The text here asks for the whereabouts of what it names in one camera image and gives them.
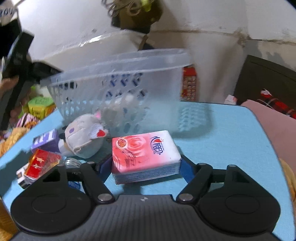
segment pink tissue pack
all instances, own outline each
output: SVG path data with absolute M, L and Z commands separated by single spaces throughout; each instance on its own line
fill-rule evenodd
M 112 174 L 116 184 L 179 173 L 181 155 L 168 131 L 112 139 Z

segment plush toy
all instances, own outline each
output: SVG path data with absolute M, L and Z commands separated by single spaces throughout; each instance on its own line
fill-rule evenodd
M 63 156 L 90 158 L 101 148 L 107 134 L 100 114 L 81 115 L 67 126 L 65 139 L 59 141 L 59 150 Z

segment food package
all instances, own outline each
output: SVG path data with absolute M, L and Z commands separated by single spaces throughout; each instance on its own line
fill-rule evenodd
M 42 120 L 55 110 L 56 105 L 51 97 L 38 96 L 28 102 L 28 107 L 32 115 Z
M 6 141 L 0 143 L 0 157 L 2 157 L 19 139 L 29 132 L 25 127 L 14 128 Z
M 17 122 L 16 127 L 25 127 L 32 129 L 39 122 L 40 120 L 37 117 L 31 115 L 30 113 L 25 113 Z
M 181 155 L 168 131 L 112 139 L 112 174 L 116 184 L 179 173 Z
M 197 101 L 197 73 L 193 65 L 183 69 L 183 88 L 181 100 L 194 102 Z
M 33 153 L 37 149 L 60 153 L 59 151 L 59 134 L 56 129 L 45 132 L 44 134 L 37 136 L 33 140 L 31 150 Z
M 33 183 L 55 165 L 59 164 L 61 159 L 61 155 L 37 149 L 31 156 L 28 168 L 25 171 L 26 182 Z

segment small box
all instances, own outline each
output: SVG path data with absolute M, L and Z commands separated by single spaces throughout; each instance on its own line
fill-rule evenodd
M 193 65 L 184 67 L 183 69 L 183 89 L 181 100 L 196 101 L 197 73 Z
M 26 180 L 28 180 L 29 183 L 33 183 L 44 173 L 59 164 L 61 159 L 61 155 L 37 149 L 30 158 L 28 168 L 25 171 L 24 175 L 27 177 Z
M 35 137 L 31 147 L 34 153 L 36 149 L 60 153 L 59 151 L 59 135 L 56 129 L 45 132 L 41 136 Z
M 21 169 L 19 169 L 16 174 L 17 174 L 17 183 L 23 188 L 26 189 L 30 184 L 26 183 L 25 180 L 25 171 L 27 170 L 29 166 L 29 163 L 24 165 Z
M 237 104 L 237 98 L 232 96 L 232 95 L 228 95 L 224 101 L 224 104 L 233 104 L 236 105 Z
M 179 173 L 181 155 L 168 131 L 112 139 L 112 174 L 116 184 Z
M 28 102 L 28 107 L 32 115 L 42 120 L 55 110 L 56 105 L 51 97 L 38 96 Z

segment metal screw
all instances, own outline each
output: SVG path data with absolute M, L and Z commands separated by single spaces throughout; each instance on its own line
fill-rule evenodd
M 110 201 L 112 199 L 112 195 L 109 193 L 103 193 L 98 196 L 98 199 L 102 202 Z
M 144 198 L 140 198 L 140 200 L 141 200 L 142 202 L 145 202 L 146 200 L 148 200 L 148 198 L 144 197 Z
M 188 202 L 191 201 L 193 199 L 193 196 L 189 193 L 182 193 L 179 195 L 179 199 L 184 201 L 184 202 Z

